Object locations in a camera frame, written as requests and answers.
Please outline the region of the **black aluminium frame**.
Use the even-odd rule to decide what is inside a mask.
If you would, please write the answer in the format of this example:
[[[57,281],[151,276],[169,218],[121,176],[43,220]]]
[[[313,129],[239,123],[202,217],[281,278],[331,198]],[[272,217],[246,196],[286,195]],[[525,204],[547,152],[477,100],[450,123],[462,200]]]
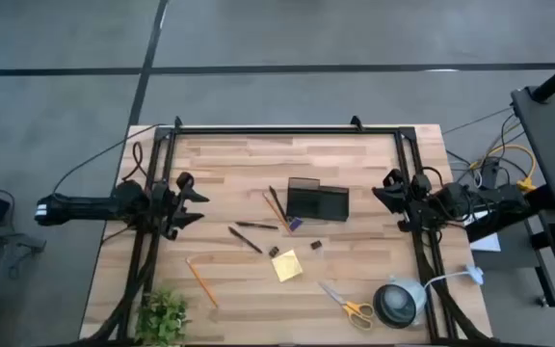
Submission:
[[[440,129],[423,125],[192,126],[174,140],[172,173],[188,172],[209,202],[192,205],[204,217],[173,241],[161,241],[153,278],[156,288],[188,303],[186,343],[226,345],[325,345],[425,343],[434,335],[458,337],[439,301],[429,303],[411,328],[351,325],[342,308],[318,285],[346,299],[370,301],[391,278],[417,274],[413,237],[372,194],[392,169],[413,174],[425,167],[435,185],[451,180]],[[307,220],[290,236],[262,197],[287,200],[290,177],[317,178],[350,191],[344,222]],[[252,222],[278,230],[239,227]],[[237,231],[259,254],[230,234]],[[312,250],[310,244],[321,241]],[[294,250],[303,272],[280,282],[269,256]],[[215,309],[185,259],[215,295]]]

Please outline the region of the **black keyboard stand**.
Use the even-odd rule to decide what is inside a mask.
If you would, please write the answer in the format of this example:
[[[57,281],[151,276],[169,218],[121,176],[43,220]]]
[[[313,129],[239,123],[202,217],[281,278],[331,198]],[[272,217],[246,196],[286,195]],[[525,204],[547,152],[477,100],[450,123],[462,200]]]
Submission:
[[[519,235],[506,238],[516,254],[506,254],[504,259],[511,265],[534,269],[542,289],[538,304],[555,307],[554,283],[541,254],[541,250],[550,249],[555,259],[555,193],[546,185],[526,194],[514,185],[505,185],[488,190],[487,195],[491,197],[491,211],[466,226],[469,241],[508,231],[514,225],[524,227]]]

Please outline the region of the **black pen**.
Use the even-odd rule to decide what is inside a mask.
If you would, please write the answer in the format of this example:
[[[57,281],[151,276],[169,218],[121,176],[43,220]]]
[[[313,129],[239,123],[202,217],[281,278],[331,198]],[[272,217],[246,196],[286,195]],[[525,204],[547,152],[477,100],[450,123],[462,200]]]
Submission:
[[[273,197],[273,199],[276,203],[277,209],[278,209],[282,219],[284,221],[288,222],[288,218],[286,216],[286,213],[285,213],[283,207],[281,206],[281,203],[279,202],[277,191],[271,185],[269,186],[269,191],[270,191],[270,193],[271,193],[271,195],[272,195],[272,197]]]
[[[278,230],[278,227],[276,226],[264,225],[264,224],[252,223],[252,222],[237,221],[235,222],[235,225],[239,227],[254,227],[254,228],[261,228],[261,229]]]
[[[243,234],[241,234],[239,231],[237,231],[234,227],[227,227],[227,228],[228,228],[228,231],[230,232],[230,234],[232,234],[233,236],[235,236],[236,238],[241,240],[243,243],[245,243],[247,246],[252,248],[257,253],[263,254],[262,250],[258,246],[253,244],[253,242],[250,239],[245,237]]]

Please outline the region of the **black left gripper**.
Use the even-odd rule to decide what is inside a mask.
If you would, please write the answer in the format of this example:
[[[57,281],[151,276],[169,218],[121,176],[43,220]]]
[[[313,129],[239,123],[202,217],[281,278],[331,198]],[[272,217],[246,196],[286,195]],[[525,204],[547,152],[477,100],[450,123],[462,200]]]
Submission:
[[[197,193],[191,185],[180,189],[179,198],[192,202],[209,202],[209,198]],[[204,217],[202,213],[181,212],[178,197],[167,183],[158,182],[150,194],[150,214],[157,232],[168,240],[175,240],[178,231]]]

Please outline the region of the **white paper sheet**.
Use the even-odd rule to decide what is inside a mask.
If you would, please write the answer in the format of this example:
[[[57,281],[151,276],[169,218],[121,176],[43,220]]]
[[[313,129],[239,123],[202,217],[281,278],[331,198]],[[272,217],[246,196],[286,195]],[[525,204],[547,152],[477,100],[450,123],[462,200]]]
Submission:
[[[465,226],[469,226],[470,224],[480,219],[483,219],[487,215],[488,215],[487,211],[475,212],[463,224]],[[489,236],[479,239],[478,241],[472,241],[470,243],[470,249],[472,251],[479,251],[479,252],[500,252],[501,251],[499,238],[496,233],[493,233]]]

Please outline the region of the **black mesh desk organizer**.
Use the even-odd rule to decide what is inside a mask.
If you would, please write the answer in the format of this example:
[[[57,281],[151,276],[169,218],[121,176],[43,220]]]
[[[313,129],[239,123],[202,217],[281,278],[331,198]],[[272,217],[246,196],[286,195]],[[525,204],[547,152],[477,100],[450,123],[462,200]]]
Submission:
[[[350,216],[348,188],[322,185],[319,179],[290,177],[286,215],[289,217],[346,222]]]

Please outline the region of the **white desk spotlight lamp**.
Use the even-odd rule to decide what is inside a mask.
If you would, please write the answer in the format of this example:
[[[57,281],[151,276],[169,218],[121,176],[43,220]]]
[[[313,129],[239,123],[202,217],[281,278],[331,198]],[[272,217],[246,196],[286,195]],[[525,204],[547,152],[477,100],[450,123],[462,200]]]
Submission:
[[[394,329],[410,326],[426,303],[426,288],[414,279],[391,278],[377,289],[373,297],[376,315]]]

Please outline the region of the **yellow sticky note pad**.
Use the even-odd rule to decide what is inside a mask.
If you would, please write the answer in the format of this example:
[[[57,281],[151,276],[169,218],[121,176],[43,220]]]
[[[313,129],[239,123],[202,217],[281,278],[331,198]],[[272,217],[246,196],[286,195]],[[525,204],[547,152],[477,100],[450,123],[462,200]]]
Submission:
[[[272,265],[280,282],[293,279],[304,270],[294,250],[287,251],[272,259]]]

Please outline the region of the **green potted plant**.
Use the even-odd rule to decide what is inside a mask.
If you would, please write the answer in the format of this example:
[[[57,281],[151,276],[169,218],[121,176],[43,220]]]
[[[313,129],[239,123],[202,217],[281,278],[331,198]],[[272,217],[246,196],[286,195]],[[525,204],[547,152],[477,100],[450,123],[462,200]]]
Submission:
[[[172,347],[184,344],[188,303],[172,290],[145,294],[137,313],[135,340],[144,346]]]

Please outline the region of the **yellow handled scissors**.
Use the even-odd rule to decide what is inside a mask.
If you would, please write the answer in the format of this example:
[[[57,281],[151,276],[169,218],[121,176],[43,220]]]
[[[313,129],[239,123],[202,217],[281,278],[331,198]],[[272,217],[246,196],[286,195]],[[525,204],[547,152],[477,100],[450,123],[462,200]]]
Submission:
[[[370,304],[348,301],[321,281],[318,282],[318,285],[339,303],[353,326],[363,331],[369,331],[373,328],[372,318],[375,315],[375,310]]]

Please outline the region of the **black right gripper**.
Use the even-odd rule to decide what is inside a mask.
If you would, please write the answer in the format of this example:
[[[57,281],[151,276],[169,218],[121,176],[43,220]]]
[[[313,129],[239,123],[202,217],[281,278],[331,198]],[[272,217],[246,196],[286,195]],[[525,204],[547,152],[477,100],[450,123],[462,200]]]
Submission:
[[[406,190],[406,200],[401,199],[401,189],[373,187],[373,195],[392,213],[405,215],[399,222],[403,232],[422,232],[436,229],[436,212],[426,201],[432,190],[430,179],[416,173]]]

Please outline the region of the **black power adapter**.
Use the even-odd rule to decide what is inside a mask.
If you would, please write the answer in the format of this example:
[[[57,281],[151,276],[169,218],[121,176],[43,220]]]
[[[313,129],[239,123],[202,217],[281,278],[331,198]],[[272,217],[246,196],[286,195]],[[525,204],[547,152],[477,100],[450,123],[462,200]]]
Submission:
[[[481,174],[481,185],[493,188],[496,184],[499,164],[497,161],[488,161],[482,167]]]

